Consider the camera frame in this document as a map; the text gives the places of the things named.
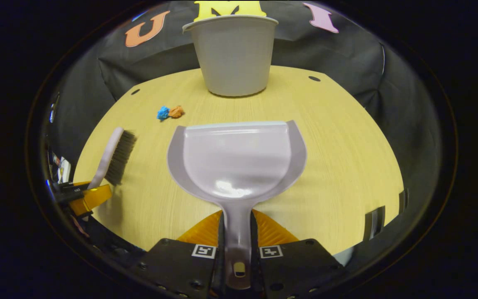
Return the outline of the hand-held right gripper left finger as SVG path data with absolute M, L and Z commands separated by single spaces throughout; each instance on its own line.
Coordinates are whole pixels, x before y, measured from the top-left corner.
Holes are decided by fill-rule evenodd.
M 225 290 L 222 212 L 207 216 L 180 240 L 159 240 L 132 272 L 175 299 L 221 299 Z

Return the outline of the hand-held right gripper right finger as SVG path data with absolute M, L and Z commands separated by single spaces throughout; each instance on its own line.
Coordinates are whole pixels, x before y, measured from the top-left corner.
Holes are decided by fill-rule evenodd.
M 346 275 L 344 266 L 319 241 L 298 240 L 258 210 L 253 216 L 258 242 L 255 273 L 263 299 L 313 299 Z

